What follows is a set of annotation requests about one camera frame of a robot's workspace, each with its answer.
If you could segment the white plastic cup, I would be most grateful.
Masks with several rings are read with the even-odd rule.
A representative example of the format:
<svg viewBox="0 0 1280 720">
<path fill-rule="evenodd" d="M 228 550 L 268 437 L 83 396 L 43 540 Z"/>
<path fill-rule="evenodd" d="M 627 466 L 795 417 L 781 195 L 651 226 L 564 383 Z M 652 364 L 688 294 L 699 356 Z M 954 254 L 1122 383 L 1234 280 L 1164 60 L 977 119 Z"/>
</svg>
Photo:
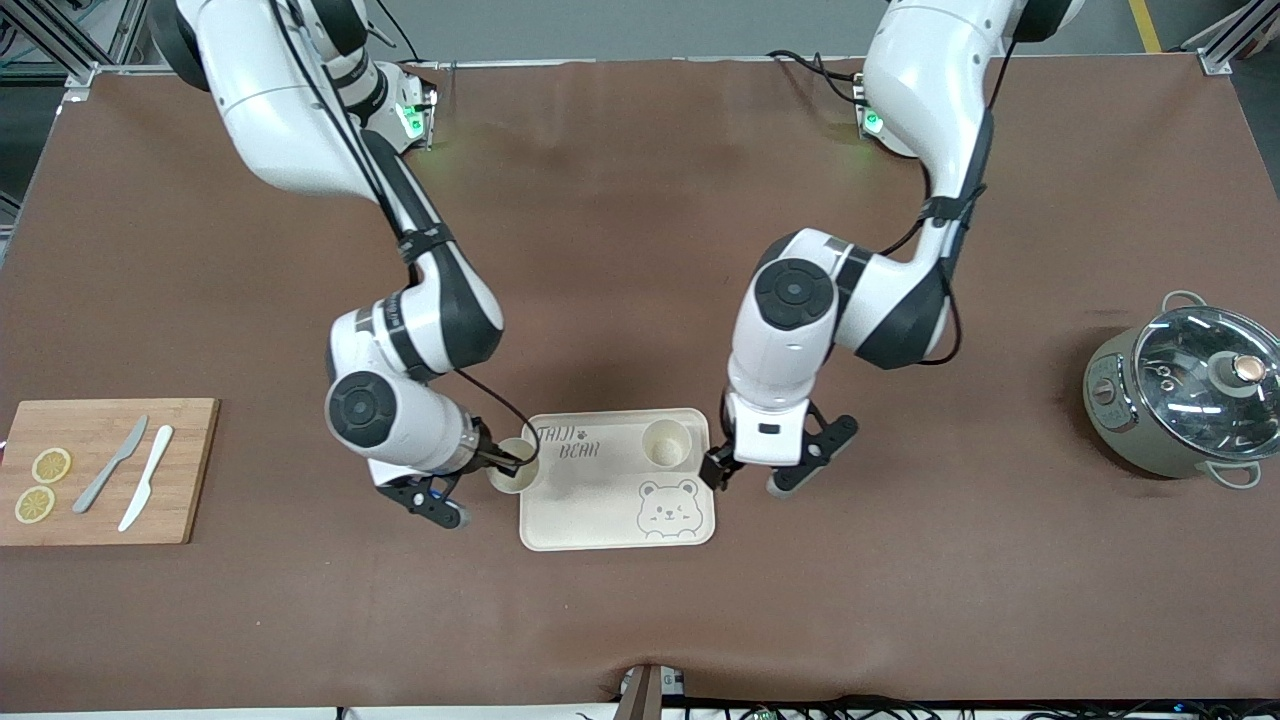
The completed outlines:
<svg viewBox="0 0 1280 720">
<path fill-rule="evenodd" d="M 508 438 L 503 439 L 500 443 L 530 443 L 522 438 Z M 535 484 L 539 473 L 539 460 L 530 468 L 524 468 L 517 477 L 506 477 L 493 468 L 485 469 L 486 478 L 490 484 L 502 493 L 507 495 L 520 495 Z"/>
<path fill-rule="evenodd" d="M 641 437 L 643 454 L 655 468 L 672 470 L 682 466 L 692 454 L 692 433 L 681 421 L 659 419 L 650 423 Z"/>
</svg>

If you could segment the cream bear print tray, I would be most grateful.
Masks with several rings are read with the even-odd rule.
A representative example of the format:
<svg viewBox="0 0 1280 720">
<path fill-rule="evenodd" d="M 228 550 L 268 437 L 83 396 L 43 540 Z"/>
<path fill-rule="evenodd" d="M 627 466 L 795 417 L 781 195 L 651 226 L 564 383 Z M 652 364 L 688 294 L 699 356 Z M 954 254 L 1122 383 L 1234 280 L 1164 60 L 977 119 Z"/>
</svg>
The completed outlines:
<svg viewBox="0 0 1280 720">
<path fill-rule="evenodd" d="M 663 470 L 643 454 L 644 429 L 684 423 L 692 454 Z M 695 546 L 716 532 L 716 498 L 699 478 L 708 421 L 694 407 L 536 415 L 524 438 L 540 443 L 535 484 L 520 500 L 520 537 L 536 552 Z"/>
</svg>

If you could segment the brown table cover cloth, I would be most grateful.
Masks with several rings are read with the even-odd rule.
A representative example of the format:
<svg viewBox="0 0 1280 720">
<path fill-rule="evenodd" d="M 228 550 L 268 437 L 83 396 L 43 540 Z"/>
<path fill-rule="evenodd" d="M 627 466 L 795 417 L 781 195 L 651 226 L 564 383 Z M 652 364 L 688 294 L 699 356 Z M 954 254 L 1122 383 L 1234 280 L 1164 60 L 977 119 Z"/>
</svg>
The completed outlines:
<svg viewBox="0 0 1280 720">
<path fill-rule="evenodd" d="M 882 249 L 919 168 L 774 61 L 444 73 L 413 158 L 506 315 L 475 375 L 529 414 L 717 419 L 762 252 Z M 585 701 L 636 664 L 696 694 L 1280 698 L 1280 477 L 1119 465 L 1093 350 L 1192 290 L 1280 332 L 1280 201 L 1192 56 L 1021 56 L 955 290 L 963 351 L 835 352 L 860 423 L 794 497 L 748 469 L 700 546 L 535 553 L 485 478 L 460 530 L 329 433 L 332 322 L 406 269 L 383 214 L 259 181 L 212 100 L 101 77 L 63 108 L 0 269 L 0 433 L 27 398 L 214 397 L 189 543 L 0 548 L 0 711 Z"/>
</svg>

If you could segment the bamboo cutting board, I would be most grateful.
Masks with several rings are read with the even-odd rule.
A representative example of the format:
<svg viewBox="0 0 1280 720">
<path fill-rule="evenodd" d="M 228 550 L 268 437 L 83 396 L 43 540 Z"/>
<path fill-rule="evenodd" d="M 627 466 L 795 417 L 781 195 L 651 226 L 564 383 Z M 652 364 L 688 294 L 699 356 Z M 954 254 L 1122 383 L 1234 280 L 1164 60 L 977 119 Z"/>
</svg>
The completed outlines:
<svg viewBox="0 0 1280 720">
<path fill-rule="evenodd" d="M 216 398 L 78 398 L 26 400 L 4 436 L 0 459 L 0 547 L 73 547 L 110 544 L 180 544 L 188 541 L 212 447 L 220 402 Z M 74 514 L 72 505 L 101 471 L 142 415 L 148 427 L 141 445 L 111 475 L 93 506 Z M 116 530 L 157 429 L 175 434 L 154 477 L 154 492 L 134 525 Z M 70 473 L 40 484 L 32 461 L 46 448 L 70 452 Z M 14 505 L 31 486 L 49 486 L 56 507 L 42 521 L 24 525 Z"/>
</svg>

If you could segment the white plastic knife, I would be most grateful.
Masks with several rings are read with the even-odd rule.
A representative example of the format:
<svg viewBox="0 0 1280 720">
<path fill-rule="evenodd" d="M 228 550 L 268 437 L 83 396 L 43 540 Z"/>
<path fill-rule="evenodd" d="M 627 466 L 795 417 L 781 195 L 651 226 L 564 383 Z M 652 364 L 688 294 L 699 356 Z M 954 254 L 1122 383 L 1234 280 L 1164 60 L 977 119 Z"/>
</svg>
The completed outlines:
<svg viewBox="0 0 1280 720">
<path fill-rule="evenodd" d="M 134 493 L 131 498 L 131 502 L 122 520 L 116 527 L 118 532 L 124 533 L 129 530 L 134 525 L 142 511 L 145 510 L 146 505 L 148 503 L 151 495 L 154 492 L 152 483 L 155 473 L 157 471 L 159 465 L 174 434 L 175 434 L 175 428 L 172 425 L 163 425 L 157 429 L 157 433 L 154 438 L 154 442 L 148 452 L 147 461 L 143 466 L 143 471 L 140 477 L 137 487 L 134 488 Z"/>
</svg>

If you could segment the grey plastic knife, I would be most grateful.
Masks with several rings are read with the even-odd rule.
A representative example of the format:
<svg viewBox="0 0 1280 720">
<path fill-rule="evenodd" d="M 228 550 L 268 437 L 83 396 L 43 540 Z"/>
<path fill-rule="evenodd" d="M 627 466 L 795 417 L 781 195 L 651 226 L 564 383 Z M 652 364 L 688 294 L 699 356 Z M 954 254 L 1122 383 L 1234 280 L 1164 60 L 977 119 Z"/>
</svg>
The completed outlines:
<svg viewBox="0 0 1280 720">
<path fill-rule="evenodd" d="M 106 483 L 109 483 L 113 473 L 127 459 L 129 459 L 134 454 L 134 451 L 138 448 L 138 446 L 141 445 L 141 441 L 142 441 L 142 438 L 145 436 L 145 432 L 146 432 L 147 427 L 148 427 L 148 415 L 140 416 L 140 419 L 137 420 L 137 423 L 132 428 L 131 433 L 122 442 L 122 445 L 116 450 L 116 452 L 108 460 L 108 462 L 101 469 L 101 471 L 93 478 L 93 480 L 86 487 L 86 489 L 74 501 L 74 503 L 72 505 L 72 511 L 74 514 L 84 514 L 84 512 L 87 512 L 93 506 L 93 503 L 96 502 L 96 500 L 101 495 L 102 489 L 105 488 Z"/>
</svg>

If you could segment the grey cooking pot glass lid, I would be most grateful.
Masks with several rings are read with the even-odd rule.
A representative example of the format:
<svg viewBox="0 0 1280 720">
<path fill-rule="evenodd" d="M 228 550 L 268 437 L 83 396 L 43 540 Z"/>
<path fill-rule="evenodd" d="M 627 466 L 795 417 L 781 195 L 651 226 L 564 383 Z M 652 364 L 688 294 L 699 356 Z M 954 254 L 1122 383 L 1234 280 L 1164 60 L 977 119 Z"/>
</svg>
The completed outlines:
<svg viewBox="0 0 1280 720">
<path fill-rule="evenodd" d="M 1100 438 L 1140 470 L 1252 489 L 1280 456 L 1280 337 L 1175 290 L 1092 354 L 1082 397 Z"/>
</svg>

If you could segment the table edge mount bracket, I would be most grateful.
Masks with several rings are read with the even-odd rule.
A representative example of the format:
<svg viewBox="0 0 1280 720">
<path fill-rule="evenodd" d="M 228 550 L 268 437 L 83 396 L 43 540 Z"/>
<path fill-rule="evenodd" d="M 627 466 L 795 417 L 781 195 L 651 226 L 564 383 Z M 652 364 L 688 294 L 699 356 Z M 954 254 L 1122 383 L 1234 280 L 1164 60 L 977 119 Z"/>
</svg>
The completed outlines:
<svg viewBox="0 0 1280 720">
<path fill-rule="evenodd" d="M 626 671 L 620 688 L 612 720 L 691 720 L 686 676 L 681 669 L 637 665 Z"/>
</svg>

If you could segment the aluminium frame profile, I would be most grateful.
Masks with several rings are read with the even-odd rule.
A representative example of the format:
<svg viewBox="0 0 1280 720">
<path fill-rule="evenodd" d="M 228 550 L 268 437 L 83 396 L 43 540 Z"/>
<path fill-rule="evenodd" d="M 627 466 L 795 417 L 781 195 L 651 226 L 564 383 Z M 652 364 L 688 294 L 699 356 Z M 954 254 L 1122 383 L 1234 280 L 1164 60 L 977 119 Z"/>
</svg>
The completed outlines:
<svg viewBox="0 0 1280 720">
<path fill-rule="evenodd" d="M 141 61 L 151 0 L 0 0 L 0 87 L 90 82 Z"/>
<path fill-rule="evenodd" d="M 1275 38 L 1280 38 L 1280 0 L 1247 0 L 1175 50 L 1196 55 L 1207 76 L 1229 76 L 1231 60 L 1256 55 Z"/>
</svg>

